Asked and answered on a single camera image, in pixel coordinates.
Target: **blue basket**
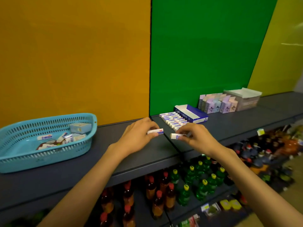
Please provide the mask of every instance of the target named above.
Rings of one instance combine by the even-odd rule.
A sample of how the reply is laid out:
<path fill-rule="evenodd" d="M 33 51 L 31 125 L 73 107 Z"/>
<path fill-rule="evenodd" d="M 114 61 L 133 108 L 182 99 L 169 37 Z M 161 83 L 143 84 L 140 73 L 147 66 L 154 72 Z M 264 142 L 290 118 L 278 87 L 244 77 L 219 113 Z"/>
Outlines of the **blue basket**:
<path fill-rule="evenodd" d="M 57 139 L 64 132 L 70 134 L 69 125 L 75 122 L 92 124 L 92 130 L 84 139 L 36 150 L 45 142 L 37 140 L 37 136 L 51 133 Z M 97 118 L 91 113 L 32 119 L 3 127 L 0 129 L 0 173 L 16 172 L 78 157 L 89 150 L 96 130 Z"/>

